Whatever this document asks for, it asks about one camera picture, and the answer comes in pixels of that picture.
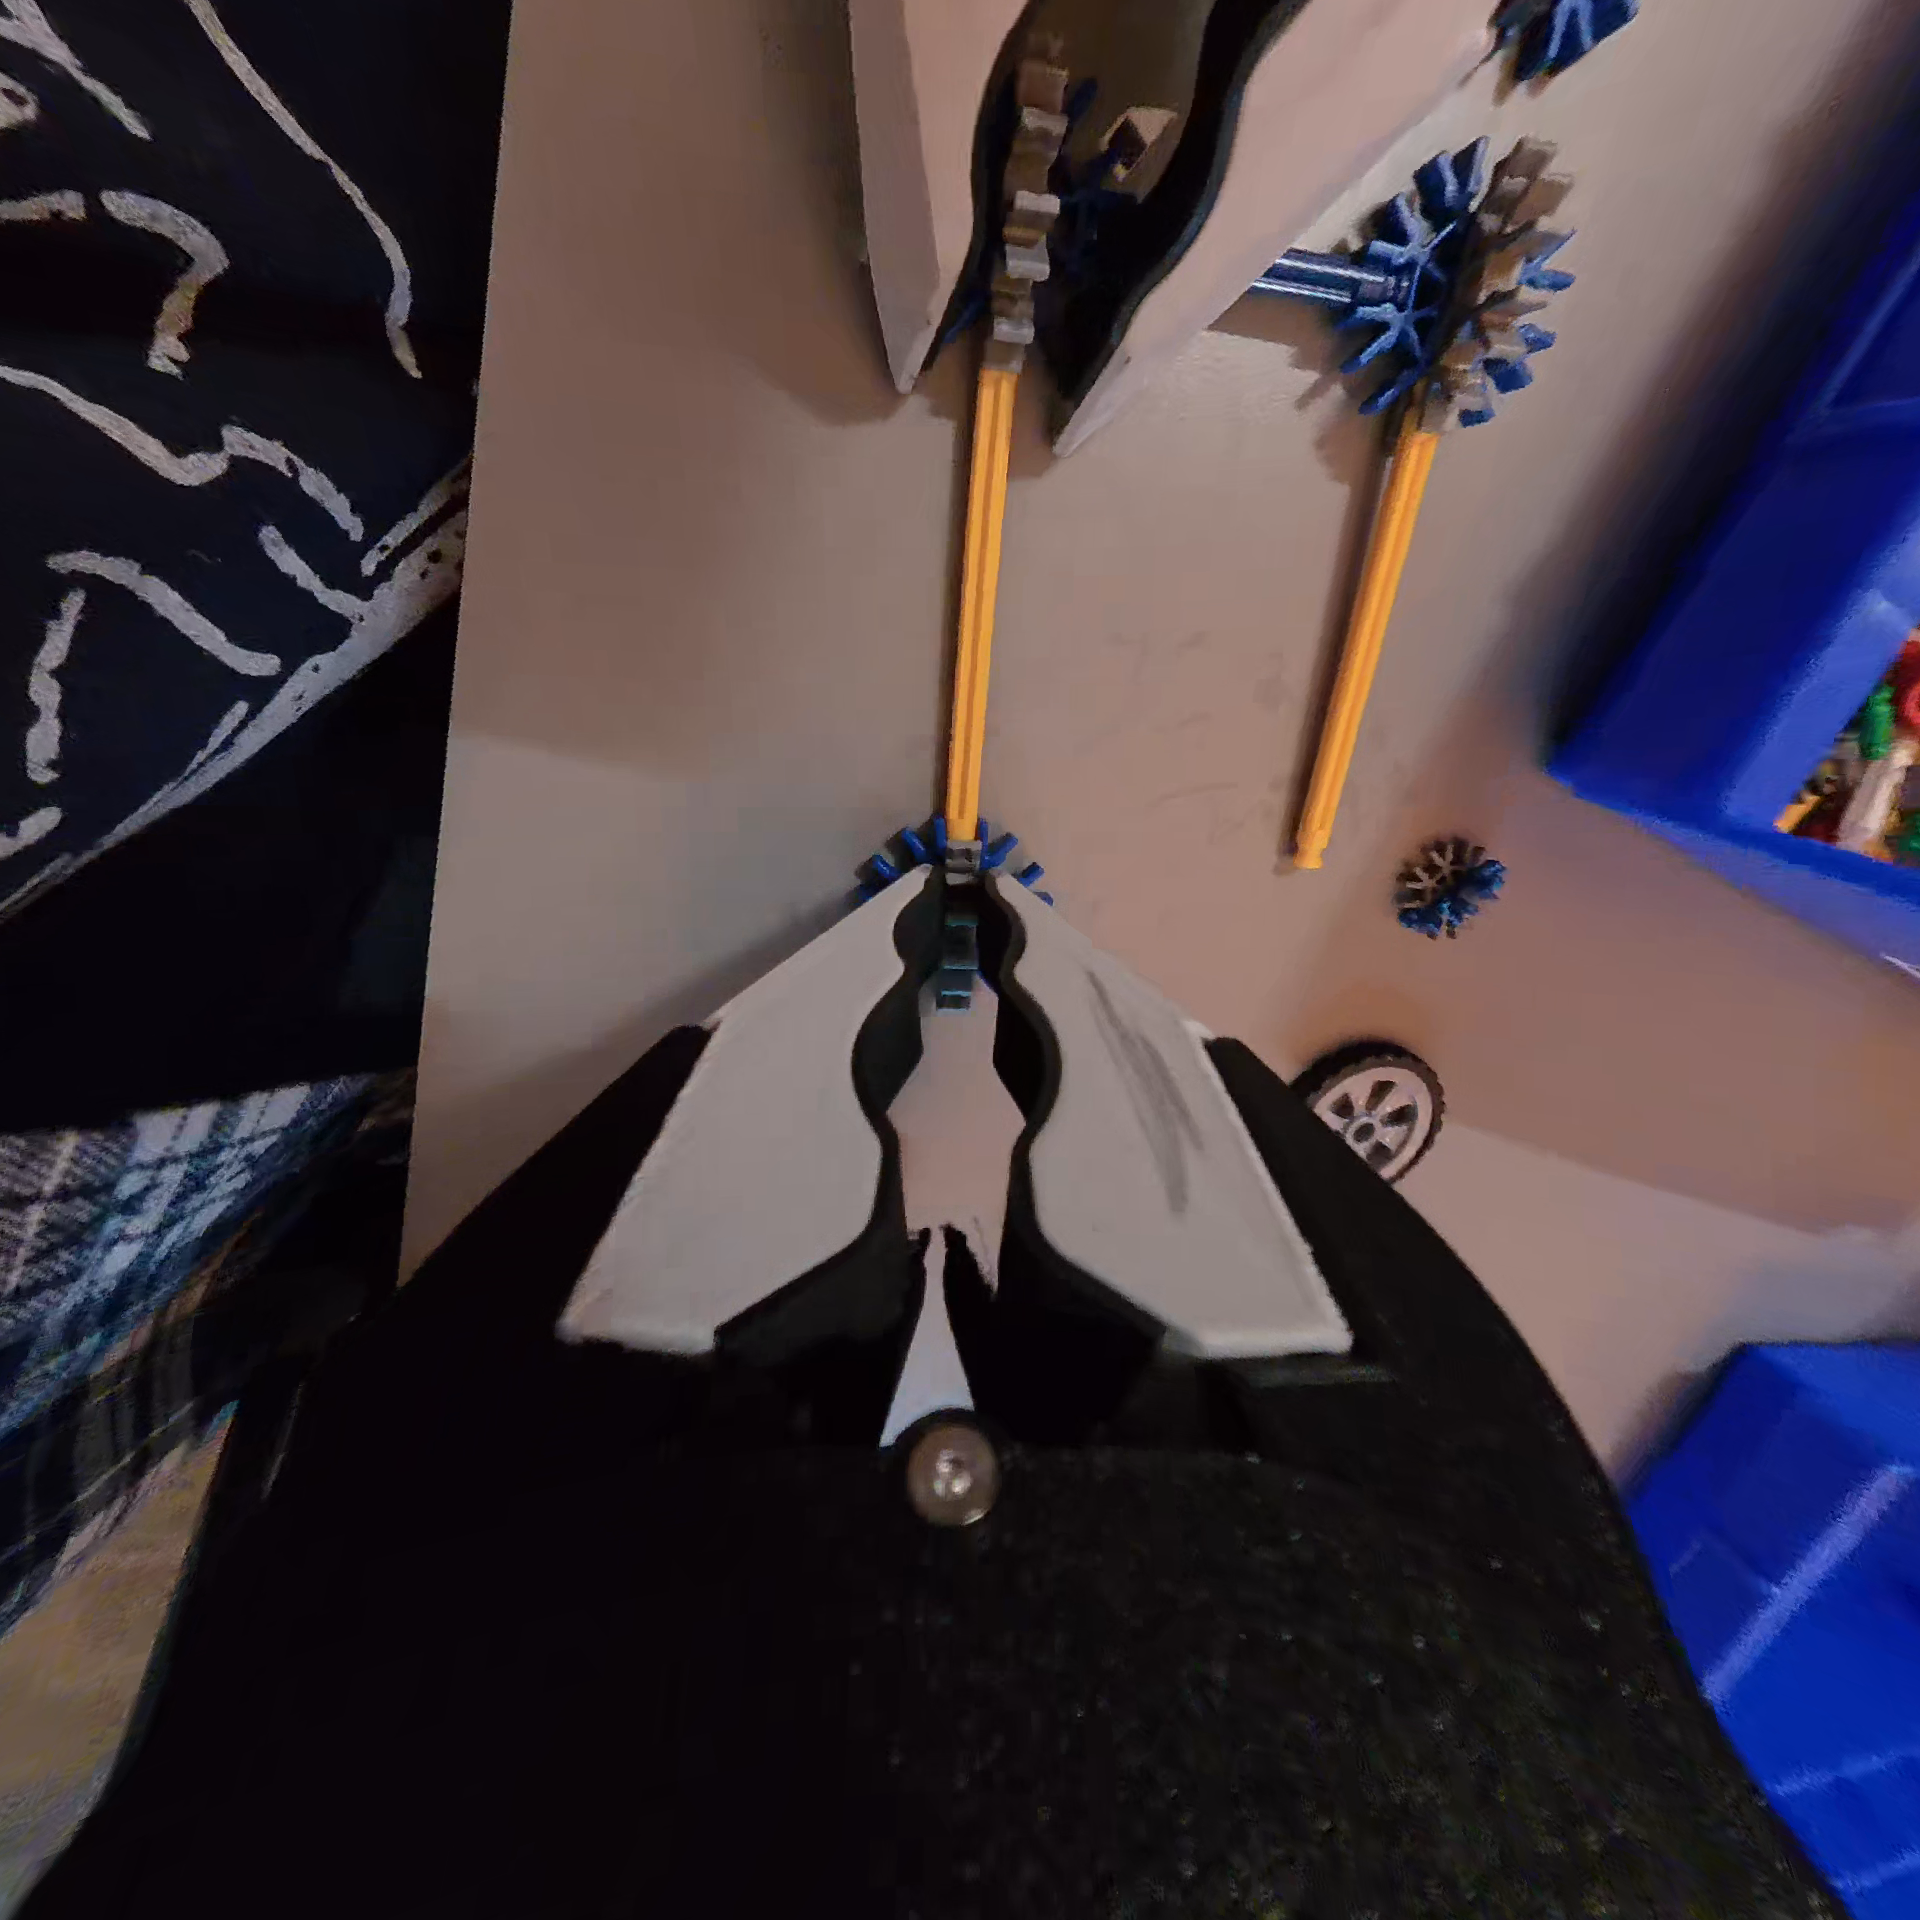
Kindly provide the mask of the blue plastic bin with pieces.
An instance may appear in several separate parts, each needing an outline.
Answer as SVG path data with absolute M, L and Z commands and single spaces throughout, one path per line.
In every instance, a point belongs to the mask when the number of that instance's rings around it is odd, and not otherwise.
M 1777 830 L 1919 615 L 1919 203 L 1548 772 L 1906 979 L 1919 880 Z

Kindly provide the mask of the person's plaid overshirt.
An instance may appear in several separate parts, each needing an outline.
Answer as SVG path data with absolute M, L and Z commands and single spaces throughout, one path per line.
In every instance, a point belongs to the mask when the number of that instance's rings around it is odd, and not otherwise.
M 403 1170 L 415 1108 L 379 1071 L 5 1136 L 5 1635 L 292 1328 L 301 1231 Z

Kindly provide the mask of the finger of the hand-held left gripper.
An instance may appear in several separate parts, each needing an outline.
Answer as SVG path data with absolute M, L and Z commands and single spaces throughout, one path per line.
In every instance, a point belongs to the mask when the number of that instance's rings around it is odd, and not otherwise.
M 1049 51 L 1020 3 L 850 3 L 859 196 L 880 336 L 901 392 L 930 366 L 975 231 L 977 127 L 1024 52 Z M 984 363 L 1024 370 L 984 331 Z
M 1192 106 L 1137 213 L 1103 220 L 1042 322 L 1072 454 L 1495 48 L 1492 4 L 1215 4 Z

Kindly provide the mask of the person's dark printed t-shirt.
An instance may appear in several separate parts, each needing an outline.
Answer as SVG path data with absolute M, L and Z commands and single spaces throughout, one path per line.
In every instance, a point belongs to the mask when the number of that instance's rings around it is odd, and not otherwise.
M 13 3 L 5 1128 L 416 1059 L 505 3 Z

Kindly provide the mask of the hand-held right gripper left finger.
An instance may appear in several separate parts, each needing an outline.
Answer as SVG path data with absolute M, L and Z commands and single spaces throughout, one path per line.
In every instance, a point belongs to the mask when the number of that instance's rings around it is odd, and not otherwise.
M 892 1098 L 857 1043 L 906 986 L 893 880 L 724 1000 L 561 1311 L 568 1342 L 701 1358 L 722 1328 L 855 1250 L 901 1199 Z

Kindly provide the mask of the empty blue plastic bin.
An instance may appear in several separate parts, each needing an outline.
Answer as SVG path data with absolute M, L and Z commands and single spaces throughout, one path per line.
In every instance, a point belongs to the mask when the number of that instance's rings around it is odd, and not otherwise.
M 1625 1510 L 1703 1696 L 1852 1916 L 1919 1916 L 1919 1346 L 1741 1346 Z

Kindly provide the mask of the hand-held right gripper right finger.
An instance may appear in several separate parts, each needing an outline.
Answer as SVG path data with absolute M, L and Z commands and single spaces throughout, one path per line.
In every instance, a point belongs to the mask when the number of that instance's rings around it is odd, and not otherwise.
M 1179 1360 L 1349 1356 L 1215 1035 L 1023 885 L 989 880 L 987 904 L 992 1062 L 1020 1112 L 999 1292 Z

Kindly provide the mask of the small blue grey connector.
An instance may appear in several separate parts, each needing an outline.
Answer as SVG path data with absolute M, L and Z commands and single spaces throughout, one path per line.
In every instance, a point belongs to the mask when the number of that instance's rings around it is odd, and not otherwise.
M 1506 867 L 1467 834 L 1442 834 L 1408 854 L 1395 882 L 1397 922 L 1426 940 L 1453 940 L 1499 899 Z

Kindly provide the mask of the blue connector stack green tip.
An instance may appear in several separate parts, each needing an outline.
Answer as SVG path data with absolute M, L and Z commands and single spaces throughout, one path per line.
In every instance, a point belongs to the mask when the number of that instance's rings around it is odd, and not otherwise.
M 1640 3 L 1498 3 L 1490 27 L 1511 79 L 1531 85 L 1565 72 L 1640 11 Z

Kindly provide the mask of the pile of colourful construction pieces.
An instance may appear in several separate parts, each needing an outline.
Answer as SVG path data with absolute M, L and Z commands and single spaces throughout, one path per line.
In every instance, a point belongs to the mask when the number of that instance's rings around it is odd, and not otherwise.
M 1895 867 L 1919 867 L 1919 631 L 1909 634 L 1773 830 Z

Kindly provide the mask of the grey toy wheel black tyre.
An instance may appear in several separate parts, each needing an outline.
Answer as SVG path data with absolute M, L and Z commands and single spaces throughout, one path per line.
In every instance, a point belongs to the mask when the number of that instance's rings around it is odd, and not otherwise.
M 1383 1181 L 1401 1184 L 1448 1119 L 1444 1084 L 1417 1052 L 1379 1037 L 1308 1062 L 1292 1093 Z

